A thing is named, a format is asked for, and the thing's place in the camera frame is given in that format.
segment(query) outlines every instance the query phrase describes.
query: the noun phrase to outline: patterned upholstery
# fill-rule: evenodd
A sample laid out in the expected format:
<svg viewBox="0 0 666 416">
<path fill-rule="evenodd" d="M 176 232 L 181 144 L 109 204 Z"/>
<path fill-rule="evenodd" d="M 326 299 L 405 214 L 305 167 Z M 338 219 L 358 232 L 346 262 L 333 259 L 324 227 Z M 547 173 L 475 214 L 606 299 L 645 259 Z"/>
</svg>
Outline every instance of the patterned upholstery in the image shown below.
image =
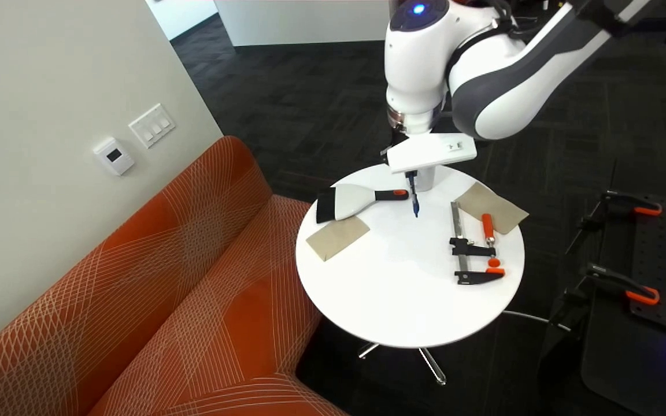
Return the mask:
<svg viewBox="0 0 666 416">
<path fill-rule="evenodd" d="M 305 207 L 214 144 L 0 332 L 0 414 L 338 414 L 294 379 Z"/>
</svg>

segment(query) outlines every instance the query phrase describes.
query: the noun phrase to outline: white wall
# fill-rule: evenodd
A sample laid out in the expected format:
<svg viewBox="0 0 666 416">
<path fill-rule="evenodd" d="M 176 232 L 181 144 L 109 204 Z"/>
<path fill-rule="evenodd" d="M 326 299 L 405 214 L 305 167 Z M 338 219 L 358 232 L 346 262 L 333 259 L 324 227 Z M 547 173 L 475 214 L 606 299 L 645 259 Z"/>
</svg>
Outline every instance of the white wall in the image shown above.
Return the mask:
<svg viewBox="0 0 666 416">
<path fill-rule="evenodd" d="M 154 149 L 128 123 L 163 101 Z M 116 133 L 140 165 L 111 177 Z M 220 136 L 144 0 L 0 0 L 0 329 Z"/>
<path fill-rule="evenodd" d="M 384 39 L 395 0 L 216 0 L 235 45 Z"/>
<path fill-rule="evenodd" d="M 169 39 L 217 13 L 216 0 L 147 0 Z"/>
</svg>

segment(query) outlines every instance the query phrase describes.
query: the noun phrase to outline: floor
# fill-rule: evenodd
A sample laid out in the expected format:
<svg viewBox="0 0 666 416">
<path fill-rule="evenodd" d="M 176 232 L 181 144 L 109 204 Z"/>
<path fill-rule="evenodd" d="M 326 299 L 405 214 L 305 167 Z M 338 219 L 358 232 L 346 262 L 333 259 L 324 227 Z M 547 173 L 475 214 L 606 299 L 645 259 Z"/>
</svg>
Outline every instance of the floor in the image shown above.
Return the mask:
<svg viewBox="0 0 666 416">
<path fill-rule="evenodd" d="M 235 50 L 216 17 L 175 42 L 224 133 L 250 144 L 279 195 L 313 200 L 388 146 L 383 48 Z M 527 270 L 512 309 L 549 316 L 579 279 L 562 257 L 583 212 L 617 177 L 630 192 L 666 195 L 666 43 L 631 33 L 576 74 L 523 133 L 482 144 L 459 169 L 529 212 L 520 223 Z M 502 316 L 435 348 L 439 389 L 416 351 L 380 348 L 324 321 L 299 377 L 349 414 L 547 412 L 539 357 L 547 329 Z"/>
</svg>

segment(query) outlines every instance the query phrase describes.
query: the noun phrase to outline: clamp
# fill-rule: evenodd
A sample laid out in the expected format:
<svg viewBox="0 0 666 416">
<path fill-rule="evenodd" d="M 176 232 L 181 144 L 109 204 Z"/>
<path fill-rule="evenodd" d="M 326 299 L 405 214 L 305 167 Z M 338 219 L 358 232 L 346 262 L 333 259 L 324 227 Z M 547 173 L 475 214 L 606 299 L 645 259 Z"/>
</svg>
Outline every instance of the clamp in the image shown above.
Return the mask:
<svg viewBox="0 0 666 416">
<path fill-rule="evenodd" d="M 501 265 L 489 265 L 483 272 L 479 270 L 455 270 L 459 285 L 486 285 L 505 277 L 505 270 Z"/>
<path fill-rule="evenodd" d="M 467 237 L 451 237 L 449 244 L 453 257 L 496 257 L 496 247 L 482 247 Z"/>
<path fill-rule="evenodd" d="M 561 308 L 549 319 L 550 326 L 561 324 L 566 324 L 571 329 L 583 326 L 587 316 L 587 304 L 593 300 L 593 290 L 600 282 L 610 282 L 621 286 L 630 304 L 658 308 L 662 303 L 662 293 L 654 286 L 643 286 L 617 270 L 587 264 L 582 274 L 583 279 L 571 290 L 562 293 Z"/>
<path fill-rule="evenodd" d="M 564 257 L 582 243 L 585 232 L 601 228 L 609 218 L 662 218 L 662 204 L 636 196 L 623 195 L 617 190 L 605 190 L 600 200 L 593 210 L 582 219 L 576 235 L 570 241 Z"/>
</svg>

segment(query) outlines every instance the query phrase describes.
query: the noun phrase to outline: table base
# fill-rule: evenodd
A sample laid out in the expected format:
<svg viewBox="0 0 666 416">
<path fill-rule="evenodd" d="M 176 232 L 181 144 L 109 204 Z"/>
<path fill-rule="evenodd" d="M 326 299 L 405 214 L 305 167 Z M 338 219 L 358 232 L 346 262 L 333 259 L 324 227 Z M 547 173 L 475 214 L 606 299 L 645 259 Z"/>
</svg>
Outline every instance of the table base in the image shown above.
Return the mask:
<svg viewBox="0 0 666 416">
<path fill-rule="evenodd" d="M 358 361 L 366 361 L 380 345 L 371 345 L 368 348 L 364 348 L 364 353 L 358 353 Z M 429 348 L 418 348 L 422 357 L 425 361 L 431 374 L 435 377 L 435 381 L 439 385 L 446 385 L 446 373 L 443 369 L 443 364 L 431 355 Z"/>
</svg>

